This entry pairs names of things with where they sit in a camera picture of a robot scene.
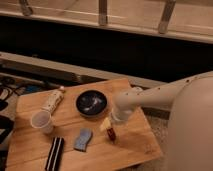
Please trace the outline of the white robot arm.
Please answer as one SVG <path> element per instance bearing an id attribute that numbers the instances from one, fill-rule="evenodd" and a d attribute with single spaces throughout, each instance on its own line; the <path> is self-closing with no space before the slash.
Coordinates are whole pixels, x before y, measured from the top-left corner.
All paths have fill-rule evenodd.
<path id="1" fill-rule="evenodd" d="M 138 107 L 170 112 L 166 171 L 213 171 L 213 71 L 146 90 L 118 92 L 100 129 L 127 122 Z"/>

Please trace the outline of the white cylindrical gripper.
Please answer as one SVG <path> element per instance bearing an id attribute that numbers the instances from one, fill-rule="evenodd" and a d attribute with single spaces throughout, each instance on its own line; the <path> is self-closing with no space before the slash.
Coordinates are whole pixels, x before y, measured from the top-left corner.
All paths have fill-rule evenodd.
<path id="1" fill-rule="evenodd" d="M 132 110 L 121 110 L 119 108 L 113 108 L 110 114 L 110 118 L 106 117 L 100 125 L 100 130 L 105 131 L 112 127 L 112 124 L 124 124 L 128 121 L 132 115 Z"/>

